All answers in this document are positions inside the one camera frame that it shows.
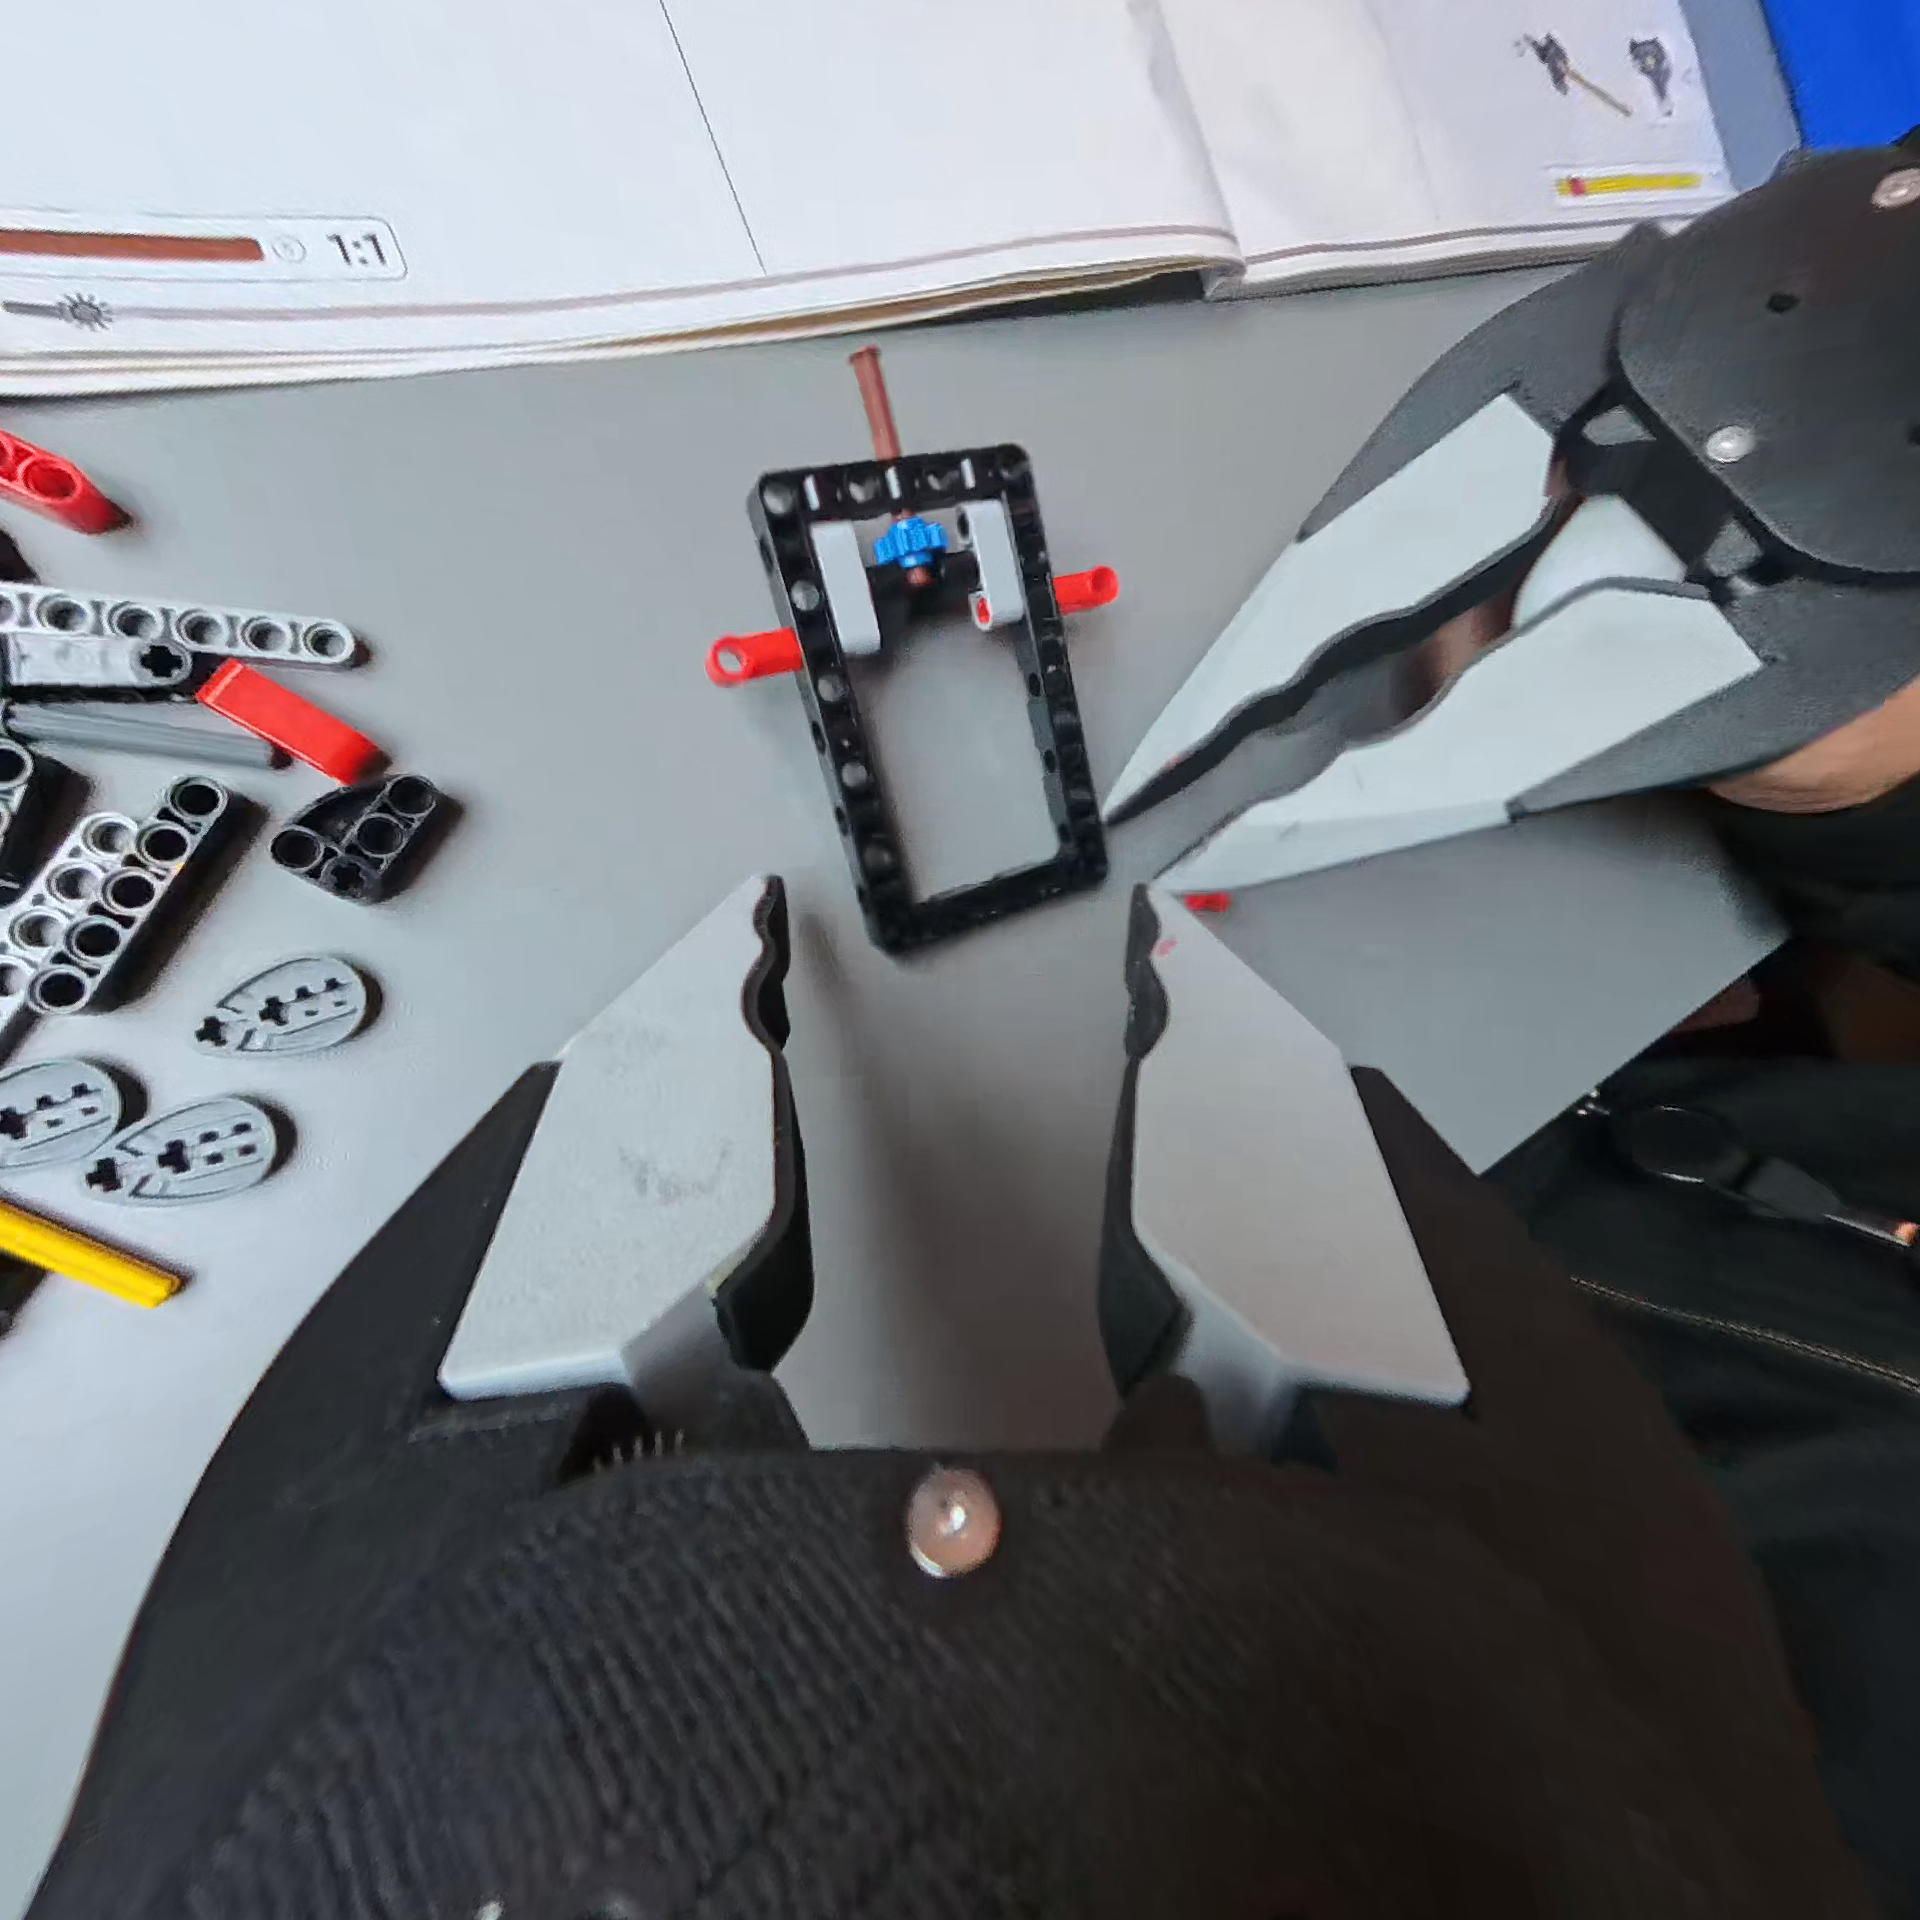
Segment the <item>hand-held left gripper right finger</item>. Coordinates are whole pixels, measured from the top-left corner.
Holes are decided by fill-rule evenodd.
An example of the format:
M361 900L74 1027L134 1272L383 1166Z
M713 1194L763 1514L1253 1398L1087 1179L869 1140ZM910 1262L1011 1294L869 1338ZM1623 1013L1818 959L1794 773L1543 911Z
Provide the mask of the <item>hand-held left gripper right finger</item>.
M1341 1051L1138 884L1094 1318L1122 1398L1461 1405L1468 1371Z

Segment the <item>lego set cardboard box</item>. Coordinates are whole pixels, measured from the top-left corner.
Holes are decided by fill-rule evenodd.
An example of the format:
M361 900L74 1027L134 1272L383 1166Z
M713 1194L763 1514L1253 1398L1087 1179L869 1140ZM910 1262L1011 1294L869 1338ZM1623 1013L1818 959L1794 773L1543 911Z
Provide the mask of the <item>lego set cardboard box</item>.
M1685 3L1737 189L1797 149L1891 144L1917 123L1916 3Z

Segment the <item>lego instruction booklet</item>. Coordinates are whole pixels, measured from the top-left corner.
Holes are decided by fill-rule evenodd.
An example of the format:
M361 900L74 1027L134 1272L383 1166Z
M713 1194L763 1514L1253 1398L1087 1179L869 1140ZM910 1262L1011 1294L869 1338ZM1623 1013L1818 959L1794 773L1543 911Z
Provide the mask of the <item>lego instruction booklet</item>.
M1737 191L1683 4L5 4L7 397L1578 259Z

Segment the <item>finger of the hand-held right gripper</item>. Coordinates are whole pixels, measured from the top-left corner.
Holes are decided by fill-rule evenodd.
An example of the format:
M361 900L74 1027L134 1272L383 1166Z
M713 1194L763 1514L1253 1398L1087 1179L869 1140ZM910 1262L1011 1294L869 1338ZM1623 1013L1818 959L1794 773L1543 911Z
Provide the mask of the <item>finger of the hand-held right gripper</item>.
M1118 774L1122 824L1197 787L1321 694L1501 595L1557 524L1551 431L1506 394L1301 532L1169 700Z
M1501 827L1526 794L1759 671L1718 605L1615 495L1564 522L1515 623L1402 727L1251 805L1161 878L1234 894Z

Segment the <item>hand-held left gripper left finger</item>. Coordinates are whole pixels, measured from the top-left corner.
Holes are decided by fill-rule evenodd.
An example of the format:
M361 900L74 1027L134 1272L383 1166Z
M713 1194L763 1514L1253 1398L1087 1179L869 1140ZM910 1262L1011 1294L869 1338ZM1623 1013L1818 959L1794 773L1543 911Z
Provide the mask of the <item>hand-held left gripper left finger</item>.
M783 882L750 875L559 1048L446 1394L697 1397L778 1370L813 1299L787 966Z

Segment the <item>black lego frame assembly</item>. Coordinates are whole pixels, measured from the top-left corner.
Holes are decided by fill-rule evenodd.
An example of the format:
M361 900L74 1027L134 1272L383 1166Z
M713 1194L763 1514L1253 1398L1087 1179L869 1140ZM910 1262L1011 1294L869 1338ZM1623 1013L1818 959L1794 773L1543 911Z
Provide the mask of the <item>black lego frame assembly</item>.
M1114 567L1057 571L1033 463L1018 444L906 448L881 350L850 354L870 454L765 470L748 514L775 627L717 638L709 683L796 680L875 949L910 955L1109 878L1068 620L1119 596ZM1044 856L924 896L858 700L858 668L932 618L1003 640L1025 694L1051 829Z

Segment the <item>pile of loose lego pieces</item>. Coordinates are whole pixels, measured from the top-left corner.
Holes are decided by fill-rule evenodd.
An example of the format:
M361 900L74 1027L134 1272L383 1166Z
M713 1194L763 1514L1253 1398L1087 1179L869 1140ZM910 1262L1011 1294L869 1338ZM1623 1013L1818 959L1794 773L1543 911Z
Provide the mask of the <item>pile of loose lego pieces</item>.
M219 764L287 762L327 782L275 827L278 872L348 906L414 880L452 818L447 794L286 680L366 656L327 615L52 586L5 539L7 1182L74 1170L95 1199L180 1210L275 1175L290 1140L275 1109L219 1092L145 1111L107 1063L17 1051L39 1024L138 992L204 909L249 815Z

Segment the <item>person's right hand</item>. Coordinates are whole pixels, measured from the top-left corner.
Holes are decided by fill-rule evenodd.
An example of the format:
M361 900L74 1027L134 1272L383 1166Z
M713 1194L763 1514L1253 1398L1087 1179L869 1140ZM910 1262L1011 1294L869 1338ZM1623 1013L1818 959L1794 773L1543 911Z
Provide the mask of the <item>person's right hand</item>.
M1882 800L1917 773L1917 685L1755 770L1709 783L1717 800L1818 815Z

